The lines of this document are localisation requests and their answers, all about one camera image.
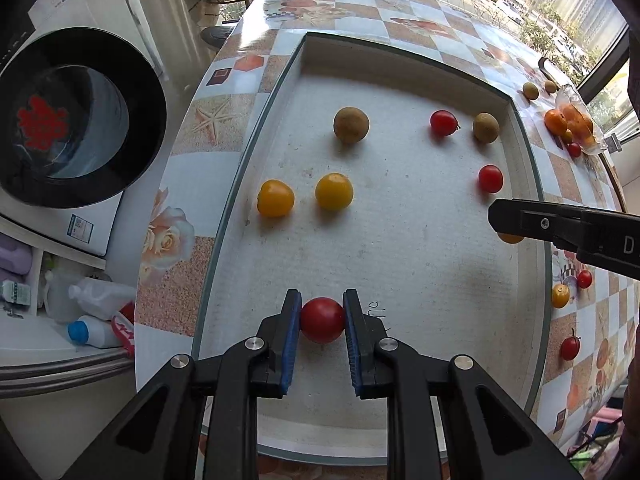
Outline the red stemmed cherry tomato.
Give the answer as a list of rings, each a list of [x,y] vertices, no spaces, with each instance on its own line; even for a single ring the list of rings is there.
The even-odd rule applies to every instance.
[[[565,362],[573,361],[576,356],[578,356],[581,346],[580,338],[575,334],[575,331],[572,330],[572,334],[562,341],[560,358]]]
[[[450,136],[460,128],[456,116],[448,110],[436,110],[430,118],[430,125],[436,136]]]

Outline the yellow cherry tomato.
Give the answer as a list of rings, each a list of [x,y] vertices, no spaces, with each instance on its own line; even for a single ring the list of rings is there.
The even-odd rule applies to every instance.
[[[555,309],[562,309],[570,302],[570,288],[565,284],[555,284],[551,291],[551,303]]]
[[[283,218],[293,209],[295,194],[280,180],[265,181],[257,195],[257,210],[265,218]]]
[[[314,190],[319,207],[328,211],[341,211],[354,199],[354,188],[344,174],[334,172],[322,177]]]

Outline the red tomato near bowl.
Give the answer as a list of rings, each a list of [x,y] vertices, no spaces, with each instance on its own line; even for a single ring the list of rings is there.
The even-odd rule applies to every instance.
[[[582,148],[574,142],[567,144],[566,149],[571,158],[577,158],[582,154]]]

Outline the glass fruit bowl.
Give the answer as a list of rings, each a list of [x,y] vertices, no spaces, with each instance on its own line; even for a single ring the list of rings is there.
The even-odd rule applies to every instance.
[[[563,84],[555,97],[556,108],[564,115],[573,140],[588,155],[599,155],[606,150],[600,127],[593,121],[585,103],[571,84]]]

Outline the mandarin in bowl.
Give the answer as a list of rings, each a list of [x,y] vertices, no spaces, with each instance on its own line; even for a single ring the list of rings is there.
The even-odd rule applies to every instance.
[[[566,116],[567,129],[573,133],[573,139],[576,142],[585,142],[593,135],[593,124],[589,117],[585,117],[582,113],[570,114]]]

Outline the large orange mandarin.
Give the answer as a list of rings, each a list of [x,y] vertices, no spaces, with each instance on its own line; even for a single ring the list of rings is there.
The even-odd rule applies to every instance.
[[[552,108],[544,113],[544,125],[552,136],[562,136],[567,130],[566,118],[557,108]]]

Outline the blue capped white bottle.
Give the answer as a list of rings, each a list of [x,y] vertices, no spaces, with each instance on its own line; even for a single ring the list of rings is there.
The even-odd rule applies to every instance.
[[[98,349],[118,348],[122,345],[109,322],[91,315],[83,315],[66,326],[73,344]]]

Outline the small brown fruit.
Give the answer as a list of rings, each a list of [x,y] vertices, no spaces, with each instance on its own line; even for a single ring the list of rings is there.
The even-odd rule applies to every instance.
[[[498,138],[500,125],[494,116],[483,112],[475,116],[472,131],[478,142],[491,144]]]

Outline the green kiwi on table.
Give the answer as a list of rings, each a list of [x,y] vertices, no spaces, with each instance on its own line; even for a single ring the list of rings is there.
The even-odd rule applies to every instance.
[[[522,85],[522,93],[529,101],[535,101],[539,96],[538,87],[530,81]]]

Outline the small olive fruit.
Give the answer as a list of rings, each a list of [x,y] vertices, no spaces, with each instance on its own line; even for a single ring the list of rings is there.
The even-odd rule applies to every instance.
[[[555,93],[556,90],[558,90],[558,87],[556,86],[556,84],[552,80],[546,80],[544,82],[544,88],[550,94]]]

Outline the white detergent bottle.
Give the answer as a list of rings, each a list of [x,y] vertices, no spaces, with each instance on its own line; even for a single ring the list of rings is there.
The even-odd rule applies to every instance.
[[[136,289],[129,285],[83,278],[68,286],[68,296],[86,312],[103,321],[109,321],[126,304],[136,298]]]

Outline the grey shallow tray box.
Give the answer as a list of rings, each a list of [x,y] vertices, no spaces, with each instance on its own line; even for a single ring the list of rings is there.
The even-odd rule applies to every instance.
[[[334,134],[343,107],[369,117],[356,144]],[[436,110],[460,128],[436,136]],[[472,131],[483,112],[500,125],[491,144]],[[531,408],[549,333],[550,252],[541,242],[506,244],[491,229],[491,196],[477,181],[490,164],[503,173],[502,197],[541,198],[532,147],[499,86],[407,50],[308,32],[248,138],[215,237],[195,355],[253,336],[290,289],[305,299],[353,289],[390,336],[424,356],[472,356]],[[334,172],[354,188],[341,211],[314,196]],[[283,218],[257,210],[271,179],[295,194]]]

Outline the brown kiwi fruit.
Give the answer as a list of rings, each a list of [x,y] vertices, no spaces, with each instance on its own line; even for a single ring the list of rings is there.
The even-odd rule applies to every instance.
[[[344,144],[360,142],[368,134],[369,128],[369,117],[357,107],[343,107],[334,116],[334,134]]]

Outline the white washing machine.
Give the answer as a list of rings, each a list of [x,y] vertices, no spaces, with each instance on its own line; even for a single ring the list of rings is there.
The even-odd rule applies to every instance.
[[[104,257],[167,122],[127,0],[1,0],[1,214]]]

